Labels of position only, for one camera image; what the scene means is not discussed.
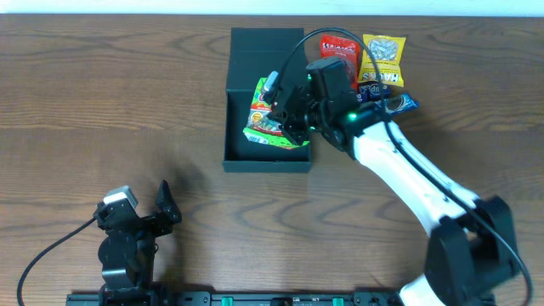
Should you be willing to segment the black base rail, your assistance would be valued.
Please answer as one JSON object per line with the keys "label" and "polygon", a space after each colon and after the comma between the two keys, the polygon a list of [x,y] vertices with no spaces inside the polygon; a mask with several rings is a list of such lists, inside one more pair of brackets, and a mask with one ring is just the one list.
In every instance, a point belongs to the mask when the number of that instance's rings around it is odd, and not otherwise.
{"label": "black base rail", "polygon": [[66,306],[175,305],[175,306],[401,306],[396,292],[343,293],[210,293],[179,292],[151,301],[105,299],[100,294],[69,294]]}

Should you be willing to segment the blue Eclipse mint tin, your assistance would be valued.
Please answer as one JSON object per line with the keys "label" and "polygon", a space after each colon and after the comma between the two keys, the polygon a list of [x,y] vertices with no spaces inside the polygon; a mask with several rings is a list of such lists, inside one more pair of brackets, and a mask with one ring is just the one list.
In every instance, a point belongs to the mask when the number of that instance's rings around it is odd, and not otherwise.
{"label": "blue Eclipse mint tin", "polygon": [[392,94],[389,85],[380,85],[377,81],[359,82],[357,89],[361,102],[379,101],[381,99],[381,94],[387,99]]}

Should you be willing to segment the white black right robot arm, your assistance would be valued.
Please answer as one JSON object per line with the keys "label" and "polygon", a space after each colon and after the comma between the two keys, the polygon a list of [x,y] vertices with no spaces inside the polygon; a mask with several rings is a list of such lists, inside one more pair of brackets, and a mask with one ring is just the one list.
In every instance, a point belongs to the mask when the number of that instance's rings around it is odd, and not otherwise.
{"label": "white black right robot arm", "polygon": [[306,67],[301,84],[271,72],[261,89],[286,139],[301,145],[312,132],[372,170],[410,208],[429,241],[424,272],[399,291],[405,305],[484,305],[492,290],[524,273],[512,212],[440,171],[403,135],[386,99],[362,102],[338,57]]}

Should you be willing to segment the dark green open box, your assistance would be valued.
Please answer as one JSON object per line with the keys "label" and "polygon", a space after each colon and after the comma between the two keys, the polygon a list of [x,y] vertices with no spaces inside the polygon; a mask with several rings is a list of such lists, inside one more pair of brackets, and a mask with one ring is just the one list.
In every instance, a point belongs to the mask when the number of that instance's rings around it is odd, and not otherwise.
{"label": "dark green open box", "polygon": [[306,173],[311,146],[282,149],[251,142],[243,133],[258,81],[278,71],[304,37],[302,28],[233,28],[225,86],[223,167],[227,173]]}

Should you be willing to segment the red Hacks candy bag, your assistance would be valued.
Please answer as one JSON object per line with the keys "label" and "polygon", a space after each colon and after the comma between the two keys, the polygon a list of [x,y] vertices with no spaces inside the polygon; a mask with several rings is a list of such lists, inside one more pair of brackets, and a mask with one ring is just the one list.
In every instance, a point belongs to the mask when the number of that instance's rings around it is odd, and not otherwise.
{"label": "red Hacks candy bag", "polygon": [[320,55],[322,58],[337,56],[346,63],[348,79],[353,89],[358,86],[360,54],[360,45],[353,40],[326,34],[320,40]]}

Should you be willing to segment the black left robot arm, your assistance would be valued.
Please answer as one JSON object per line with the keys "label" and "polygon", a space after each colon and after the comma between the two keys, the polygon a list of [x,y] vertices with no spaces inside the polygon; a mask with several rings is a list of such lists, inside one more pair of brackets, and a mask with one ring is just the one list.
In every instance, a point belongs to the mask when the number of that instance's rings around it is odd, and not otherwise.
{"label": "black left robot arm", "polygon": [[107,237],[98,250],[105,284],[99,291],[100,305],[174,305],[165,286],[153,281],[156,239],[169,235],[182,221],[167,181],[161,181],[155,199],[156,212],[140,217],[131,188],[109,191],[93,214]]}

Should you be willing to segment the blue Dairy Milk chocolate bar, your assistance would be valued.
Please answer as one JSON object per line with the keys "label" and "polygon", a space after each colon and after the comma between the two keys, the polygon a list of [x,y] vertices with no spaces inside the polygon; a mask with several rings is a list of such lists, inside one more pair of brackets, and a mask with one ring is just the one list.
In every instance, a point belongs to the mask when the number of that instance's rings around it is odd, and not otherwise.
{"label": "blue Dairy Milk chocolate bar", "polygon": [[413,111],[419,107],[419,102],[414,100],[408,93],[403,93],[394,97],[389,97],[382,102],[378,100],[375,105],[382,108],[386,106],[385,111],[389,116],[396,116],[407,111]]}

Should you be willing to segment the green Haribo gummy bag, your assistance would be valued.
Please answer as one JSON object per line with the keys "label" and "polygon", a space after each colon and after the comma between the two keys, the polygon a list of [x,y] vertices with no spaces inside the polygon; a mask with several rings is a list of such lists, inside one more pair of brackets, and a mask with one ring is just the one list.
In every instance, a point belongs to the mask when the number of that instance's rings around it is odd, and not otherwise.
{"label": "green Haribo gummy bag", "polygon": [[268,118],[272,111],[270,104],[263,98],[263,89],[268,79],[259,79],[252,96],[252,103],[249,110],[246,126],[242,132],[247,140],[261,145],[271,145],[286,150],[293,150],[300,147],[300,144],[292,144],[280,130],[280,124]]}

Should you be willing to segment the yellow Hacks candy bag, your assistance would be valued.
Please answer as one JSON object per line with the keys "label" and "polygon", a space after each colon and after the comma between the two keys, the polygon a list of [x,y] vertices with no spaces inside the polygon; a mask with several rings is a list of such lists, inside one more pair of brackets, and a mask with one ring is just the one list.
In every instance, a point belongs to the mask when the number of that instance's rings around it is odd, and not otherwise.
{"label": "yellow Hacks candy bag", "polygon": [[404,87],[400,61],[406,38],[364,34],[362,39],[370,53],[362,52],[358,81],[376,81],[380,74],[383,83]]}

